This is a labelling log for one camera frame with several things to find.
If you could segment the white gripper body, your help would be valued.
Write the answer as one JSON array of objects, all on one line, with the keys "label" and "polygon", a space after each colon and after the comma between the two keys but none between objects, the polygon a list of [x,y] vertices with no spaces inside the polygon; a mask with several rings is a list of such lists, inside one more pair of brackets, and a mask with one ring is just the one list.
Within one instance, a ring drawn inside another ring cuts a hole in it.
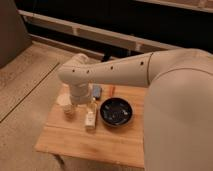
[{"label": "white gripper body", "polygon": [[73,105],[82,105],[91,102],[91,90],[88,84],[70,85],[69,92]]}]

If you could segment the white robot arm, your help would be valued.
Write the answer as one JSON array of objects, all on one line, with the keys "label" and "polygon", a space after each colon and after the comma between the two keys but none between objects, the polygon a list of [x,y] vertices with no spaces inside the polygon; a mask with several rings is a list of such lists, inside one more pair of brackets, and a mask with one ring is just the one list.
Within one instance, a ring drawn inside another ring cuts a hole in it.
[{"label": "white robot arm", "polygon": [[58,70],[74,104],[90,83],[146,87],[145,171],[213,171],[213,54],[181,48],[91,64],[80,53]]}]

